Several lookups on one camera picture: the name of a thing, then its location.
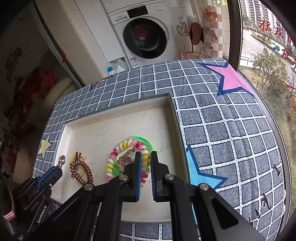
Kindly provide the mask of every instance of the checkered fabric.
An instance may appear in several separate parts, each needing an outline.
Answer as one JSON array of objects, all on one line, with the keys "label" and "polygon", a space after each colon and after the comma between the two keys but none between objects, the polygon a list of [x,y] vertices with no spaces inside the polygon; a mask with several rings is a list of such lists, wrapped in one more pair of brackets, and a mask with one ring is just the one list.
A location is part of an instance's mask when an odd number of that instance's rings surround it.
[{"label": "checkered fabric", "polygon": [[223,57],[223,19],[220,7],[203,6],[205,58]]},{"label": "checkered fabric", "polygon": [[[141,97],[169,93],[185,148],[191,146],[201,172],[227,177],[216,191],[273,241],[285,212],[279,147],[257,100],[245,91],[217,95],[220,75],[200,65],[224,60],[168,61],[122,72],[59,100],[42,136],[52,145],[38,155],[34,176],[54,162],[66,122]],[[59,207],[54,202],[51,212]],[[171,225],[121,224],[120,240],[171,240]]]}]

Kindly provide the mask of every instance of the green plastic ring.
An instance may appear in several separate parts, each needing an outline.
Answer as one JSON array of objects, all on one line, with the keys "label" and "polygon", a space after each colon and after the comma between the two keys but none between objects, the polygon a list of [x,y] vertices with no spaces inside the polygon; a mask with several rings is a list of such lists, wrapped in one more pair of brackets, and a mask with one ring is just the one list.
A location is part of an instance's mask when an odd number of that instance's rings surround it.
[{"label": "green plastic ring", "polygon": [[[145,138],[143,137],[134,137],[135,140],[139,141],[139,142],[142,142],[146,147],[148,147],[148,149],[150,150],[150,152],[154,151],[154,148],[152,147],[152,145],[150,144],[149,141],[147,141]],[[114,163],[113,163],[113,168],[112,168],[112,171],[114,172],[114,174],[116,176],[119,176],[121,175],[119,173],[119,171],[117,170],[117,168],[115,167],[115,164],[116,164],[116,161],[117,161],[117,156],[116,158],[114,159]]]}]

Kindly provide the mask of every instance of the white tray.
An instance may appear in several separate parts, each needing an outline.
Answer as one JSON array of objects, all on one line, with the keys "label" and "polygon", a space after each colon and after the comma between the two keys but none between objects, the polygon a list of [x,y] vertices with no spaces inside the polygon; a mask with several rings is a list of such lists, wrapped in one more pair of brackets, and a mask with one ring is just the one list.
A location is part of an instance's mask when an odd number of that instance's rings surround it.
[{"label": "white tray", "polygon": [[[70,177],[69,162],[76,151],[87,156],[86,162],[92,171],[94,185],[106,183],[106,164],[110,152],[116,144],[129,136],[147,139],[158,151],[159,162],[166,164],[170,173],[188,182],[184,145],[172,101],[169,96],[156,96],[67,123],[55,156],[55,165],[61,155],[66,156],[66,164],[62,168],[63,176],[52,188],[51,197],[63,203],[81,188],[81,184]],[[146,180],[141,189],[140,201],[123,203],[122,220],[170,221],[169,203],[154,202],[151,175]]]}]

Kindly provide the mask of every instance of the yellow star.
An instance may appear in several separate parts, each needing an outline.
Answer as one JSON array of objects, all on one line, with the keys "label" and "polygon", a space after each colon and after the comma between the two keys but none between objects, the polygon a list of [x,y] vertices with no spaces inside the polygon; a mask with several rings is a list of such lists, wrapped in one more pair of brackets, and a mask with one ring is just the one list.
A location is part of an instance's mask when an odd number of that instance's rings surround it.
[{"label": "yellow star", "polygon": [[49,136],[50,135],[48,135],[48,137],[46,138],[46,140],[45,139],[41,139],[41,147],[40,147],[37,155],[42,154],[42,160],[44,159],[45,151],[48,149],[48,147],[50,147],[52,145],[52,143],[50,143],[48,141]]}]

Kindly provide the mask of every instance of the car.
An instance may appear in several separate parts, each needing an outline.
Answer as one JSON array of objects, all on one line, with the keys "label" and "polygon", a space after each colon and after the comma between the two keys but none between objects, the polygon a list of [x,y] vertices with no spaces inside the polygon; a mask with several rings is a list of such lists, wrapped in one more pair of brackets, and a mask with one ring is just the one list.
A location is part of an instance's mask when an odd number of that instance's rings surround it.
[{"label": "car", "polygon": [[268,44],[267,47],[274,51],[276,46],[274,44]]}]

